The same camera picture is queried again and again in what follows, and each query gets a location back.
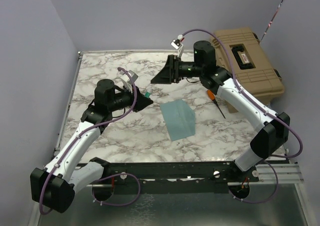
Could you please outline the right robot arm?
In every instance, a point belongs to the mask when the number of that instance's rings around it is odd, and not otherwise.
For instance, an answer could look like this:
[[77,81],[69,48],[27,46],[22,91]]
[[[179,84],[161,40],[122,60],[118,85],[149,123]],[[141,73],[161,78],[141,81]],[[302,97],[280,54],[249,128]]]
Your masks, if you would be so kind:
[[226,100],[246,117],[257,134],[249,149],[233,161],[233,167],[229,170],[234,181],[242,181],[251,167],[270,157],[287,142],[290,117],[285,112],[278,114],[244,88],[238,88],[232,74],[217,65],[215,48],[210,42],[195,42],[193,55],[192,62],[183,62],[176,55],[168,55],[165,66],[150,82],[172,84],[184,78],[198,77],[206,89]]

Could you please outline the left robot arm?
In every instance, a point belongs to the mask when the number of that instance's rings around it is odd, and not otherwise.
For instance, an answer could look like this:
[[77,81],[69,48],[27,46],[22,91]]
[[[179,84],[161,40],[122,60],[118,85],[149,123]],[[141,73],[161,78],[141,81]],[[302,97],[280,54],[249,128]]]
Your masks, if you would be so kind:
[[92,182],[111,183],[114,192],[115,177],[110,163],[93,158],[84,167],[76,170],[80,159],[87,149],[100,137],[106,127],[120,117],[113,112],[129,108],[124,112],[139,112],[153,104],[153,100],[143,95],[133,84],[118,87],[113,80],[98,81],[94,90],[94,99],[84,111],[80,123],[65,147],[43,169],[35,168],[30,175],[32,199],[39,203],[39,211],[65,212],[71,205],[75,194]]

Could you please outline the teal envelope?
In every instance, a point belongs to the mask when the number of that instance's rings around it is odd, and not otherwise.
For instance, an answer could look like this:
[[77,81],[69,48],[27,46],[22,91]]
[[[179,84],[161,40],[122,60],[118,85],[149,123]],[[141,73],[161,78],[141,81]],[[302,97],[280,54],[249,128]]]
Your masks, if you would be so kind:
[[160,109],[171,141],[195,135],[196,115],[184,100],[160,104]]

